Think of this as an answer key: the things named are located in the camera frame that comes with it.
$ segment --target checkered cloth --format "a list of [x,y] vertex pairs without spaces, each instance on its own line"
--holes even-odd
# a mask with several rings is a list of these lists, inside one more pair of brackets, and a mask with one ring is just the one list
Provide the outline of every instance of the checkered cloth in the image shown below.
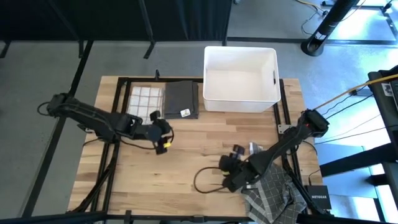
[[143,124],[152,124],[149,115],[154,111],[163,111],[164,89],[152,87],[132,88],[127,113],[142,118]]
[[[251,142],[251,152],[261,147]],[[297,215],[307,207],[304,198],[282,167],[272,164],[265,176],[241,190],[248,217],[258,224],[296,223]]]

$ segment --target wooden table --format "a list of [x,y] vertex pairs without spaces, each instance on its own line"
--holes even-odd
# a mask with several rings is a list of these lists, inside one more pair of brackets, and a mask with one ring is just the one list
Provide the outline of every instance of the wooden table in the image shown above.
[[[97,108],[111,111],[117,81],[118,77],[102,77],[95,101]],[[284,79],[284,83],[290,117],[296,123],[300,112],[305,109],[300,83],[297,79]],[[132,87],[164,85],[165,83],[153,82],[132,83]],[[220,156],[231,152],[234,144],[248,149],[251,141],[265,148],[276,143],[278,138],[274,110],[270,108],[263,113],[208,112],[203,105],[201,83],[199,103],[199,119],[169,120],[175,131],[175,139],[168,153],[156,156],[154,151],[121,144],[109,204],[110,214],[124,214],[126,210],[132,210],[135,215],[246,216],[244,201],[239,194],[227,190],[200,194],[193,188],[193,176],[203,167],[218,166]],[[282,107],[279,106],[284,123]],[[88,134],[86,141],[94,138],[93,134]],[[134,143],[150,146],[145,141]],[[83,148],[68,209],[79,205],[94,186],[102,151],[103,142],[99,141]],[[308,144],[302,144],[297,155],[305,184],[308,175],[319,169],[317,155]],[[220,171],[208,170],[200,174],[197,182],[200,189],[210,190],[219,187],[222,180]],[[311,181],[321,185],[320,172],[313,174]],[[100,205],[103,192],[104,190],[99,198]]]

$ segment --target white plastic bin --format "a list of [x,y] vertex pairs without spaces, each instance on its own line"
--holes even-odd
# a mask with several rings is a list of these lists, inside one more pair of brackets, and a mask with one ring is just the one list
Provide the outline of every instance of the white plastic bin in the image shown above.
[[208,111],[260,113],[280,100],[274,49],[206,47],[203,76]]

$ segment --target floor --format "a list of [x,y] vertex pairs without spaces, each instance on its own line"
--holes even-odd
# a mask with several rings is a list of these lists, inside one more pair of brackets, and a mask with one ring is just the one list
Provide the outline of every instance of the floor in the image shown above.
[[[384,1],[369,0],[368,3],[377,2]],[[390,12],[394,22],[398,22],[398,2],[394,2]],[[293,0],[243,0],[240,5],[233,6],[228,35],[303,38],[307,35],[302,34],[300,26],[312,14],[312,8]],[[365,22],[359,23],[358,19],[364,19]],[[319,23],[320,20],[315,17],[305,25],[305,30],[311,32]],[[337,27],[333,38],[393,40],[394,36],[379,11],[359,10]],[[86,103],[94,103],[103,75],[153,76],[155,70],[159,69],[165,77],[202,76],[203,49],[208,45],[221,43],[158,43],[150,58],[145,60],[142,57],[149,46],[146,42],[95,42],[76,97]],[[378,45],[327,45],[319,57],[303,54],[297,44],[228,42],[228,45],[274,48],[280,76],[300,79],[308,108],[366,81],[370,71],[392,68],[398,58],[396,47]],[[3,96],[0,101],[0,127],[4,127],[0,129],[0,218],[20,214],[55,123],[52,118],[38,115],[35,109],[40,103],[51,99],[53,94],[68,91],[79,63],[77,55],[78,46],[72,42],[13,42],[6,58],[0,59],[0,95]],[[350,98],[336,109],[355,101],[358,99]],[[331,120],[330,131],[318,142],[343,133],[375,115],[377,108],[374,100],[368,99],[356,109],[335,116]],[[374,122],[374,126],[381,125],[377,119]],[[388,140],[383,130],[376,134],[381,141]],[[84,138],[84,133],[76,128],[76,123],[68,120],[37,202],[35,215],[65,211]],[[362,146],[363,142],[350,138],[334,141],[333,144]],[[366,144],[371,147],[372,144],[380,143],[369,140]],[[364,199],[336,195],[332,196],[332,205],[342,217],[373,220],[374,217],[359,214],[358,211],[362,211],[360,206],[366,204],[361,200]]]

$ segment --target label sticker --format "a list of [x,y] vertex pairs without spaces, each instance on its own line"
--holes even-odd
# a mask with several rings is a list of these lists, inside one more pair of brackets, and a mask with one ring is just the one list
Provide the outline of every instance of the label sticker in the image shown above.
[[392,94],[392,88],[390,86],[390,83],[382,83],[381,86],[383,87],[385,96],[394,96]]
[[185,109],[185,110],[181,110],[181,117],[185,117],[185,116],[190,116],[191,112],[189,111],[189,109]]

